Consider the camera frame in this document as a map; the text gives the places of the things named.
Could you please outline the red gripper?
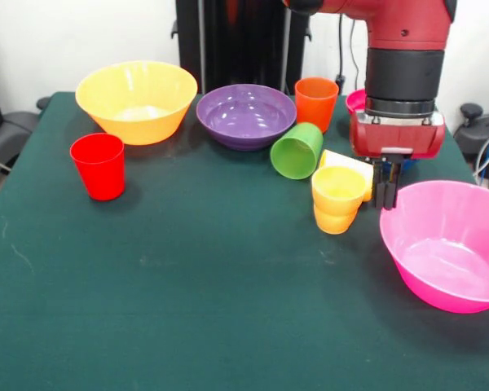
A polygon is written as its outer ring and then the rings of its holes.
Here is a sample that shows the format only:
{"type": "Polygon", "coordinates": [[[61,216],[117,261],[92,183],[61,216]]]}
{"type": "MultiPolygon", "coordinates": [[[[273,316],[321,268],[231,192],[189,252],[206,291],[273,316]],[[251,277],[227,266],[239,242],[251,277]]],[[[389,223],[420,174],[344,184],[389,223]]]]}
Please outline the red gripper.
{"type": "MultiPolygon", "coordinates": [[[[411,159],[435,157],[445,139],[446,124],[440,112],[419,118],[371,116],[355,111],[350,116],[350,143],[358,156],[379,158],[402,155],[411,159]]],[[[400,176],[400,157],[390,158],[390,175],[386,183],[384,161],[373,164],[373,205],[391,210],[395,207],[400,176]]]]}

